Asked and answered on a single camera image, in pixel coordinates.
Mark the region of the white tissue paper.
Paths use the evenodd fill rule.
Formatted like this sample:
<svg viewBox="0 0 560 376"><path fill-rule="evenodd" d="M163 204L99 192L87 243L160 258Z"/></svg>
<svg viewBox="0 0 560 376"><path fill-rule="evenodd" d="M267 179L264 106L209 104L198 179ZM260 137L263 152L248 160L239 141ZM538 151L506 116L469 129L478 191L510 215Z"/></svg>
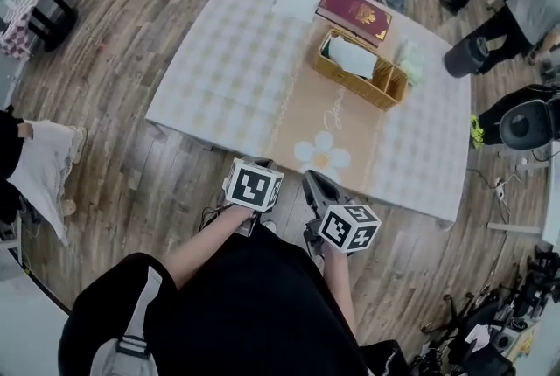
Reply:
<svg viewBox="0 0 560 376"><path fill-rule="evenodd" d="M320 0L275 0L271 11L282 17L289 17L310 23L319 6Z"/></svg>

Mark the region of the wicker basket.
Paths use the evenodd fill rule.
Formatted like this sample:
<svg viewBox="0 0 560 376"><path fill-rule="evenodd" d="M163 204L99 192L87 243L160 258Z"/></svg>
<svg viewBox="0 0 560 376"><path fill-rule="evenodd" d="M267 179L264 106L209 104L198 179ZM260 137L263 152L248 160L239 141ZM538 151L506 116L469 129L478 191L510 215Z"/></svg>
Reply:
<svg viewBox="0 0 560 376"><path fill-rule="evenodd" d="M330 53L330 47L333 46L335 40L344 41L363 52L372 54L375 63L372 66L371 74L363 76L352 73L337 63ZM359 95L383 111L388 111L400 104L409 85L408 75L400 67L380 57L377 50L370 44L338 28L331 28L327 31L312 60L312 67L326 78Z"/></svg>

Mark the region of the person's right forearm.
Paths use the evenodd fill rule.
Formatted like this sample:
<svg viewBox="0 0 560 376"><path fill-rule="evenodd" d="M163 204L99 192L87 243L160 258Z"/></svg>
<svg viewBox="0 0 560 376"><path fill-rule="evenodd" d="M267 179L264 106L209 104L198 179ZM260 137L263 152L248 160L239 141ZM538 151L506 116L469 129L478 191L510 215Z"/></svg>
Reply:
<svg viewBox="0 0 560 376"><path fill-rule="evenodd" d="M324 258L323 278L326 286L338 304L354 338L357 338L348 257L329 243L323 244L322 252Z"/></svg>

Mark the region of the person's left forearm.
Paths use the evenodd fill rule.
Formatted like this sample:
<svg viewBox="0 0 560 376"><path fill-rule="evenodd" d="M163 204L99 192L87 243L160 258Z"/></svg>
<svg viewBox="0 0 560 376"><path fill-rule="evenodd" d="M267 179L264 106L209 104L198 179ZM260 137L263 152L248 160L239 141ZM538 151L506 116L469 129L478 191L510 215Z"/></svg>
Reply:
<svg viewBox="0 0 560 376"><path fill-rule="evenodd" d="M164 266L176 288L183 288L253 212L247 207L231 205L189 241L172 250Z"/></svg>

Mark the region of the maroon gold-trimmed book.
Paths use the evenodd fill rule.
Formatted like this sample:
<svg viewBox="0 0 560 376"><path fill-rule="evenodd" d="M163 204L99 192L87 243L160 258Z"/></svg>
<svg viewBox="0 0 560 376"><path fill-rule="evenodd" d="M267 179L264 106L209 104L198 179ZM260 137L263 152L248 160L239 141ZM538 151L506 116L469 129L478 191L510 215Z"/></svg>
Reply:
<svg viewBox="0 0 560 376"><path fill-rule="evenodd" d="M367 0L320 0L316 14L379 46L388 33L392 16Z"/></svg>

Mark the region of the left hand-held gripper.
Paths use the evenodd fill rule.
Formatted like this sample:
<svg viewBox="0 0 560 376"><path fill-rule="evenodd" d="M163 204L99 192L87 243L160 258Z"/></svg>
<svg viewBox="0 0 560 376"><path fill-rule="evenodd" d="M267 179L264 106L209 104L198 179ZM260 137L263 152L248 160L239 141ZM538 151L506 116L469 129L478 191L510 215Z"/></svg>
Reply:
<svg viewBox="0 0 560 376"><path fill-rule="evenodd" d="M277 164L264 158L235 158L228 176L224 179L222 190L228 204L247 207L254 211L251 218L244 221L236 232L249 237L261 214L270 212L277 203L284 174Z"/></svg>

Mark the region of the white desk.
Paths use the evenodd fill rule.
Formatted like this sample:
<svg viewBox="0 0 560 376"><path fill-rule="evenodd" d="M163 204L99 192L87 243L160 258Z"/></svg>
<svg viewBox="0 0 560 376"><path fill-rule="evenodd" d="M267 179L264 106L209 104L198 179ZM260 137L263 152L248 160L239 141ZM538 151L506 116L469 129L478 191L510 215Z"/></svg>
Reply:
<svg viewBox="0 0 560 376"><path fill-rule="evenodd" d="M560 152L546 162L530 163L523 158L515 166L516 172L546 169L549 172L549 192L543 226L518 226L514 224L487 222L486 228L507 234L536 236L540 240L560 249Z"/></svg>

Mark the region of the black office chair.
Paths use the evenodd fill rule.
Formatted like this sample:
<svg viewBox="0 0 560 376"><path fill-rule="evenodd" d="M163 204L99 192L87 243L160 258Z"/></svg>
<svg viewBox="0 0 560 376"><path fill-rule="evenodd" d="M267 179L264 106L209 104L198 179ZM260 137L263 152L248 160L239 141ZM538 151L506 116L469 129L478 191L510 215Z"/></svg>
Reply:
<svg viewBox="0 0 560 376"><path fill-rule="evenodd" d="M497 318L500 299L490 294L480 304L467 293L465 305L458 310L454 298L443 295L451 312L450 319L437 327L425 325L421 332L431 337L427 355L438 364L447 355L450 376L515 376L513 364L492 342L491 329L502 327Z"/></svg>

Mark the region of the pale green wipes pack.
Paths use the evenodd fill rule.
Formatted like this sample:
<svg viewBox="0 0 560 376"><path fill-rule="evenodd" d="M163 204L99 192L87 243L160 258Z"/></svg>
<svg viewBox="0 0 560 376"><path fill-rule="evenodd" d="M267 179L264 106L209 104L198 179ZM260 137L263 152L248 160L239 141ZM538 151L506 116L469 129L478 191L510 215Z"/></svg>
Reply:
<svg viewBox="0 0 560 376"><path fill-rule="evenodd" d="M420 84L424 80L424 49L410 39L400 43L395 53L395 64L408 76L411 87Z"/></svg>

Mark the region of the dark grey cup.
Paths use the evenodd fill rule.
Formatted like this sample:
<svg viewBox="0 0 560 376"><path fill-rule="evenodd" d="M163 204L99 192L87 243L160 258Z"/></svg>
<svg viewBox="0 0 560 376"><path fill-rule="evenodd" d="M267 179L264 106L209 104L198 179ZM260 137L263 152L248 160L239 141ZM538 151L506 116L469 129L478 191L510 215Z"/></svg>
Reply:
<svg viewBox="0 0 560 376"><path fill-rule="evenodd" d="M463 78L478 71L487 60L489 51L484 37L464 38L443 57L444 67L454 78Z"/></svg>

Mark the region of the white and green bag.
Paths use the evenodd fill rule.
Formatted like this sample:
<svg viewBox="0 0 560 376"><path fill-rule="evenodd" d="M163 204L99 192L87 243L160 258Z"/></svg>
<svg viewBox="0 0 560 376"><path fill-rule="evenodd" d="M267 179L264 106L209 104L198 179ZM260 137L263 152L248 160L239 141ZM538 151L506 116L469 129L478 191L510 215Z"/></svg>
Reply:
<svg viewBox="0 0 560 376"><path fill-rule="evenodd" d="M328 45L331 61L348 73L364 79L372 79L378 56L367 49L346 41L343 37L331 37Z"/></svg>

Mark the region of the checkered tablecloth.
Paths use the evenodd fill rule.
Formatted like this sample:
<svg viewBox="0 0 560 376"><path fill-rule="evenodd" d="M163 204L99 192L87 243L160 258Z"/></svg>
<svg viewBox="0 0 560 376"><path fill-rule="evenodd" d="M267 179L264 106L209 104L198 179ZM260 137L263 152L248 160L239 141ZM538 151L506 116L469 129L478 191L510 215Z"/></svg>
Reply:
<svg viewBox="0 0 560 376"><path fill-rule="evenodd" d="M379 55L393 60L408 41L423 51L423 76L384 111L313 68L330 24L276 14L275 2L209 0L147 119L453 222L466 176L471 82L446 72L448 43L393 14Z"/></svg>

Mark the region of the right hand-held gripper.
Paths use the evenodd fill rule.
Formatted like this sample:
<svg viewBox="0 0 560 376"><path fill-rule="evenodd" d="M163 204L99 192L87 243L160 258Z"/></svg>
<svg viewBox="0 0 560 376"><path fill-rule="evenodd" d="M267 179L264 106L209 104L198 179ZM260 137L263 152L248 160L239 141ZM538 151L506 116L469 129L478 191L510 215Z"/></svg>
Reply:
<svg viewBox="0 0 560 376"><path fill-rule="evenodd" d="M311 257L322 255L324 244L343 254L368 249L382 221L368 205L346 205L346 190L323 173L304 172L302 187L313 212L325 212L306 224L304 241Z"/></svg>

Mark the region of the person's black clothing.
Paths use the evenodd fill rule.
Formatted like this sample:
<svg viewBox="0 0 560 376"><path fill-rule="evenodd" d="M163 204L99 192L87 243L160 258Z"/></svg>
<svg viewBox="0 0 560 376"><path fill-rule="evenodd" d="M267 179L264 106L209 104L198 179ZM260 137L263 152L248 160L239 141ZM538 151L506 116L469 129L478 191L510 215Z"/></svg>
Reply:
<svg viewBox="0 0 560 376"><path fill-rule="evenodd" d="M75 300L60 376L89 376L99 347L124 334L150 269L162 284L143 330L158 376L411 376L396 342L358 345L310 257L264 227L232 235L183 287L147 254L122 259Z"/></svg>

